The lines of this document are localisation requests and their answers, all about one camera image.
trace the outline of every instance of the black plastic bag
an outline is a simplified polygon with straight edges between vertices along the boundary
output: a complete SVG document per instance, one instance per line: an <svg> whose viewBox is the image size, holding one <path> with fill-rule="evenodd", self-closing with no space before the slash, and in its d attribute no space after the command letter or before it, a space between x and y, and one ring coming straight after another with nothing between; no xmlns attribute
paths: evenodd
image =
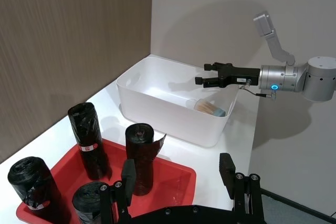
<svg viewBox="0 0 336 224"><path fill-rule="evenodd" d="M71 213L43 159L19 160L10 168L7 178L34 215L51 223L69 223Z"/></svg>
<svg viewBox="0 0 336 224"><path fill-rule="evenodd" d="M77 189L72 198L81 224L101 224L99 190L103 182L91 182Z"/></svg>
<svg viewBox="0 0 336 224"><path fill-rule="evenodd" d="M148 194L153 187L153 161L159 153L166 135L154 142L154 130L146 123L129 126L125 132L127 159L134 159L137 179L134 195Z"/></svg>
<svg viewBox="0 0 336 224"><path fill-rule="evenodd" d="M112 170L104 151L99 121L95 106L91 102L79 103L68 110L71 127L79 145L80 155L88 177L100 179L104 175L109 178Z"/></svg>

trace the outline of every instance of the white wall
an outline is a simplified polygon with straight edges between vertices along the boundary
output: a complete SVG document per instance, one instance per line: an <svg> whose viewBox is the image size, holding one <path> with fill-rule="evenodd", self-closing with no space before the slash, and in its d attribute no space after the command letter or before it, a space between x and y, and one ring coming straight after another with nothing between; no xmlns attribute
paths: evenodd
<svg viewBox="0 0 336 224"><path fill-rule="evenodd" d="M297 62L336 57L335 0L153 0L151 53L198 66L279 64L252 22L264 9ZM335 117L336 98L313 104L278 92L275 103L261 100L250 172L261 176L264 189L331 215Z"/></svg>

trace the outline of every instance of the black garbage bag roll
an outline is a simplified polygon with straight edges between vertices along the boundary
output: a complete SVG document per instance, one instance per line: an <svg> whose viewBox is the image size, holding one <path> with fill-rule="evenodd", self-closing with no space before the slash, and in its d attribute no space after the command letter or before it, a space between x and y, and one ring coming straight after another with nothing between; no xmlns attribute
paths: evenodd
<svg viewBox="0 0 336 224"><path fill-rule="evenodd" d="M134 159L137 173L133 194L146 195L153 187L153 161L166 135L154 142L152 126L146 123L136 123L126 129L125 136L127 159Z"/></svg>
<svg viewBox="0 0 336 224"><path fill-rule="evenodd" d="M99 189L103 182L91 182L77 189L72 198L81 224L101 224Z"/></svg>
<svg viewBox="0 0 336 224"><path fill-rule="evenodd" d="M88 177L96 180L107 175L110 179L112 170L104 151L94 107L91 102L79 103L68 110L68 116Z"/></svg>
<svg viewBox="0 0 336 224"><path fill-rule="evenodd" d="M32 214L51 223L70 222L71 213L43 159L19 160L10 168L7 178Z"/></svg>

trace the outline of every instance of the sticker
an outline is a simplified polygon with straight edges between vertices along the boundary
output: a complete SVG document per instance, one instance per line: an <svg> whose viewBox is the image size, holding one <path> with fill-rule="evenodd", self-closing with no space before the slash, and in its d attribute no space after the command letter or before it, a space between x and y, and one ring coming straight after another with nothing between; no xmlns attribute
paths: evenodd
<svg viewBox="0 0 336 224"><path fill-rule="evenodd" d="M82 152L91 152L98 147L98 144L96 143L96 144L85 146L85 147L78 145L78 147Z"/></svg>
<svg viewBox="0 0 336 224"><path fill-rule="evenodd" d="M50 205L50 200L43 202L42 204L38 205L37 207L27 206L30 210L40 210Z"/></svg>
<svg viewBox="0 0 336 224"><path fill-rule="evenodd" d="M237 78L237 82L246 82L246 79L245 78Z"/></svg>

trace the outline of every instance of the white plastic bin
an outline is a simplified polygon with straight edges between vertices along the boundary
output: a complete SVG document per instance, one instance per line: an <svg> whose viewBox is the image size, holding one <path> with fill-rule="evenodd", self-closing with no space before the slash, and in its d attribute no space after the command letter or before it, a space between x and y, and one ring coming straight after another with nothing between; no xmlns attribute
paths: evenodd
<svg viewBox="0 0 336 224"><path fill-rule="evenodd" d="M123 115L183 140L214 146L234 107L238 86L204 89L195 84L195 76L217 73L160 57L144 58L117 79ZM223 109L226 116L194 110L191 100L200 98Z"/></svg>

